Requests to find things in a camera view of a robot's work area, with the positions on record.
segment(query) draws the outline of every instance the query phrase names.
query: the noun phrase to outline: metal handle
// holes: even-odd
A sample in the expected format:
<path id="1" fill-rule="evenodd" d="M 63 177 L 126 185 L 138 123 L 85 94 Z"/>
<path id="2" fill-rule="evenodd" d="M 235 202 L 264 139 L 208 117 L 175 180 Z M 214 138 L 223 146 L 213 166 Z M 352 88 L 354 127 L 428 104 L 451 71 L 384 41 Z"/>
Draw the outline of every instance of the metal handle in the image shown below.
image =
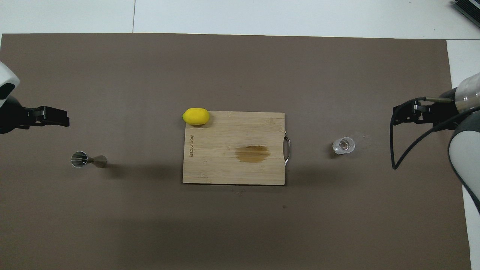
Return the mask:
<path id="1" fill-rule="evenodd" d="M 287 162 L 288 162 L 288 159 L 290 158 L 290 139 L 287 137 L 287 132 L 285 131 L 285 139 L 287 141 L 287 145 L 288 145 L 288 156 L 287 158 L 285 159 L 285 166 L 287 165 Z"/>

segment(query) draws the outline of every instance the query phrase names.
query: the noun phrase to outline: wooden cutting board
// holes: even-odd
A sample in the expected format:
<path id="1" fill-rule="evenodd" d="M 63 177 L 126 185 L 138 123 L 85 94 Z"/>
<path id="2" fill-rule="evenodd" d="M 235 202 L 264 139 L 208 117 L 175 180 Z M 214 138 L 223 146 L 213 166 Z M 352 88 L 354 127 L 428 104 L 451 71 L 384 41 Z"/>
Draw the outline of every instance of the wooden cutting board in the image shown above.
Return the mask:
<path id="1" fill-rule="evenodd" d="M 284 113 L 209 113 L 207 124 L 185 125 L 184 183 L 285 184 Z"/>

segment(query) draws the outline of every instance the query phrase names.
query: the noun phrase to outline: jigger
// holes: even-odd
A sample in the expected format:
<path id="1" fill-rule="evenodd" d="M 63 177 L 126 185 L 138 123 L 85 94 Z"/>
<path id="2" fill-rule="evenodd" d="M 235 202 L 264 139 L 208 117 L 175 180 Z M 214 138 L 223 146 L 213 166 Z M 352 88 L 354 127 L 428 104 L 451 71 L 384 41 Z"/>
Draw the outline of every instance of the jigger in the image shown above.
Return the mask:
<path id="1" fill-rule="evenodd" d="M 98 168 L 103 168 L 107 164 L 107 158 L 105 156 L 96 156 L 94 158 L 89 157 L 83 151 L 77 151 L 72 155 L 72 165 L 76 168 L 81 168 L 88 163 L 93 163 L 93 165 Z"/>

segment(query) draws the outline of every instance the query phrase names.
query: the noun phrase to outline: lemon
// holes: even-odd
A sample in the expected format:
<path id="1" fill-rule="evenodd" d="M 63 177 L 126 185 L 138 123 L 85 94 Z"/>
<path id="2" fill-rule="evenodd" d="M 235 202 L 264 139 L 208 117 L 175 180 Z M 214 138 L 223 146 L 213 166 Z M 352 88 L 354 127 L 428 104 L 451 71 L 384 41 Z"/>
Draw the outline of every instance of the lemon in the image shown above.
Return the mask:
<path id="1" fill-rule="evenodd" d="M 210 119 L 210 114 L 203 108 L 190 108 L 181 116 L 190 125 L 203 125 Z"/>

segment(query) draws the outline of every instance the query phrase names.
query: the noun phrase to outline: cable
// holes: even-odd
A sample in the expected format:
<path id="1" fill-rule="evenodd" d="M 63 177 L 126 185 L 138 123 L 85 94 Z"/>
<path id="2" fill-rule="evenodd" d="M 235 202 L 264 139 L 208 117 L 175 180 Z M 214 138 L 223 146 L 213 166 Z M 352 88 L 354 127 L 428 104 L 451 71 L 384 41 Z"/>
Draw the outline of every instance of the cable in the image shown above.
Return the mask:
<path id="1" fill-rule="evenodd" d="M 402 107 L 408 105 L 409 103 L 412 103 L 414 101 L 418 101 L 418 100 L 422 100 L 421 98 L 414 98 L 412 100 L 409 100 L 405 103 L 403 103 L 402 105 L 400 105 Z M 421 141 L 423 140 L 426 136 L 428 136 L 430 133 L 432 132 L 435 132 L 435 131 L 438 131 L 438 130 L 442 130 L 444 127 L 450 125 L 451 123 L 455 122 L 455 120 L 457 120 L 458 118 L 461 118 L 461 117 L 464 117 L 466 115 L 469 115 L 473 112 L 476 112 L 478 110 L 480 110 L 480 106 L 478 107 L 474 107 L 474 108 L 471 108 L 467 111 L 464 111 L 463 113 L 460 113 L 460 114 L 457 114 L 455 116 L 452 116 L 450 117 L 449 119 L 439 123 L 438 125 L 434 126 L 433 128 L 429 129 L 428 131 L 426 131 L 425 133 L 423 133 L 420 137 L 418 137 L 408 148 L 407 150 L 405 150 L 405 152 L 403 152 L 402 156 L 400 156 L 400 158 L 398 159 L 398 162 L 395 163 L 395 156 L 394 156 L 394 151 L 393 151 L 393 122 L 395 121 L 395 116 L 396 116 L 396 113 L 398 112 L 398 109 L 395 110 L 395 112 L 392 114 L 392 120 L 390 121 L 390 157 L 392 159 L 392 168 L 394 170 L 396 170 L 399 166 L 400 166 L 400 163 L 402 163 L 403 159 L 407 156 L 407 154 Z"/>

